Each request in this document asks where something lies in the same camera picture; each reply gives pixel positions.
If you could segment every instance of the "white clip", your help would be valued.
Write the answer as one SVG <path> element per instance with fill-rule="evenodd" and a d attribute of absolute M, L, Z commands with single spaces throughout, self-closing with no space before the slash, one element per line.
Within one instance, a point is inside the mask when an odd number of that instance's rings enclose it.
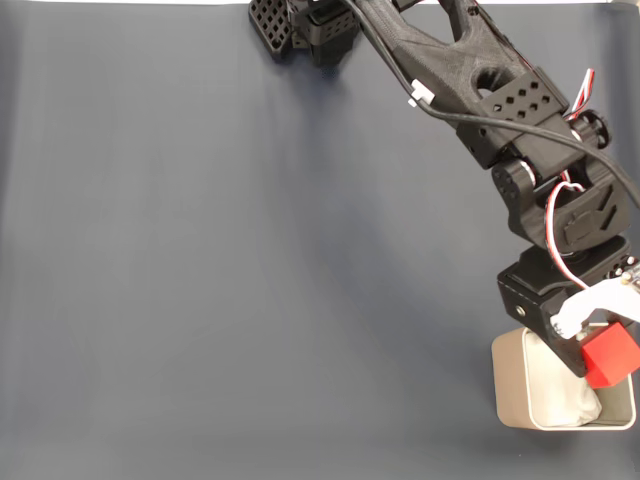
<path fill-rule="evenodd" d="M 622 278 L 603 280 L 565 300 L 551 325 L 562 338 L 575 337 L 594 310 L 608 310 L 640 322 L 640 293 Z"/>
<path fill-rule="evenodd" d="M 420 100 L 422 98 L 431 105 L 431 102 L 433 102 L 433 99 L 436 97 L 431 90 L 425 87 L 419 80 L 411 82 L 411 86 L 413 87 L 413 93 L 411 93 L 412 98 L 409 99 L 409 105 L 414 108 L 417 107 L 418 104 L 416 103 L 416 100 Z"/>

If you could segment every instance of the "red block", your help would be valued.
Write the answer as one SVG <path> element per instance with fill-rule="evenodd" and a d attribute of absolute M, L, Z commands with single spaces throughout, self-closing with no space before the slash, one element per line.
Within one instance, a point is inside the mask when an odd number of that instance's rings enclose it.
<path fill-rule="evenodd" d="M 613 387 L 640 368 L 640 347 L 620 323 L 588 338 L 582 356 L 591 388 Z"/>

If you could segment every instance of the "black cable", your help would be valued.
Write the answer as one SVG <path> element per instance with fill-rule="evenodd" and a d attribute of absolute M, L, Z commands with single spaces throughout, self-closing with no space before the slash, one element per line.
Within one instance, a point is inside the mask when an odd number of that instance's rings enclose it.
<path fill-rule="evenodd" d="M 405 91 L 409 95 L 411 95 L 413 93 L 413 87 L 411 86 L 411 83 L 405 77 L 400 66 L 398 65 L 398 62 L 391 55 L 391 52 L 389 51 L 389 47 L 387 47 L 384 41 L 377 34 L 375 27 L 372 25 L 371 21 L 367 18 L 367 16 L 360 9 L 360 7 L 358 7 L 355 4 L 354 0 L 343 0 L 343 2 L 347 6 L 349 6 L 349 8 L 353 11 L 355 16 L 360 21 L 360 23 L 363 25 L 365 33 L 369 38 L 369 41 L 371 42 L 373 47 L 376 49 L 378 54 L 385 61 L 387 66 L 391 69 L 395 77 L 398 79 L 398 82 L 400 82 L 400 84 L 405 89 Z M 547 130 L 545 128 L 534 127 L 532 125 L 525 125 L 524 123 L 512 122 L 510 120 L 501 120 L 497 118 L 480 117 L 478 115 L 442 112 L 438 109 L 433 108 L 424 99 L 420 99 L 416 103 L 428 115 L 434 118 L 437 118 L 439 120 L 444 120 L 444 121 L 453 122 L 453 123 L 469 123 L 469 124 L 483 125 L 488 127 L 504 128 L 506 130 L 513 130 L 516 132 L 527 133 L 527 134 L 544 138 L 552 142 L 560 143 L 562 145 L 566 145 L 567 147 L 584 152 L 594 160 L 599 161 L 611 172 L 611 174 L 620 182 L 620 184 L 627 191 L 627 193 L 629 194 L 629 197 L 631 197 L 631 200 L 636 205 L 636 207 L 640 209 L 640 189 L 638 189 L 638 187 L 633 182 L 631 177 L 629 177 L 629 174 L 625 172 L 622 169 L 622 167 L 620 167 L 620 165 L 614 163 L 604 153 L 598 152 L 597 150 L 594 150 L 593 148 L 589 147 L 588 145 L 585 145 L 582 142 L 565 137 L 564 135 L 553 132 L 551 130 Z"/>

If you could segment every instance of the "red and white wire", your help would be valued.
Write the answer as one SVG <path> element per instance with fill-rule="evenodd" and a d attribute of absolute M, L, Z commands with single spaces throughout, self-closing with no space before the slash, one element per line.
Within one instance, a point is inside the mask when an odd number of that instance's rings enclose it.
<path fill-rule="evenodd" d="M 558 251 L 558 247 L 556 246 L 556 239 L 553 233 L 553 213 L 556 208 L 556 200 L 558 199 L 558 195 L 563 188 L 570 188 L 572 190 L 584 192 L 584 187 L 579 183 L 569 183 L 565 181 L 560 182 L 553 188 L 553 190 L 551 191 L 551 195 L 549 195 L 549 200 L 547 201 L 547 210 L 545 214 L 547 247 L 549 248 L 551 259 L 553 260 L 553 263 L 555 263 L 558 267 L 558 270 L 560 270 L 562 274 L 573 283 L 586 290 L 587 288 L 589 288 L 589 286 L 582 280 L 580 280 L 577 276 L 575 276 L 571 272 L 571 270 L 569 270 L 569 267 L 567 267 L 567 265 L 564 263 L 562 255 L 560 254 L 560 252 Z"/>
<path fill-rule="evenodd" d="M 591 92 L 593 91 L 593 81 L 596 77 L 596 71 L 593 68 L 588 68 L 587 73 L 582 80 L 582 85 L 580 86 L 580 91 L 578 91 L 578 96 L 576 97 L 575 102 L 573 102 L 573 107 L 571 108 L 571 112 L 565 116 L 567 121 L 573 120 L 582 113 L 584 108 L 587 106 L 589 99 L 591 98 Z M 562 172 L 562 180 L 571 183 L 571 176 L 569 175 L 569 171 L 565 170 Z"/>

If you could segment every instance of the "black bracket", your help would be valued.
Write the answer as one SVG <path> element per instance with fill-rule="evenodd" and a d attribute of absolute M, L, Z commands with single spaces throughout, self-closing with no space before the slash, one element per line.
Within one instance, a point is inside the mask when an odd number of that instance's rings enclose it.
<path fill-rule="evenodd" d="M 614 237 L 567 263 L 578 277 L 593 285 L 625 265 L 630 248 L 627 240 Z M 498 275 L 498 286 L 507 313 L 536 333 L 573 373 L 584 377 L 586 367 L 580 344 L 560 337 L 551 326 L 551 317 L 578 287 L 562 276 L 548 253 L 538 247 L 525 251 L 518 263 Z"/>

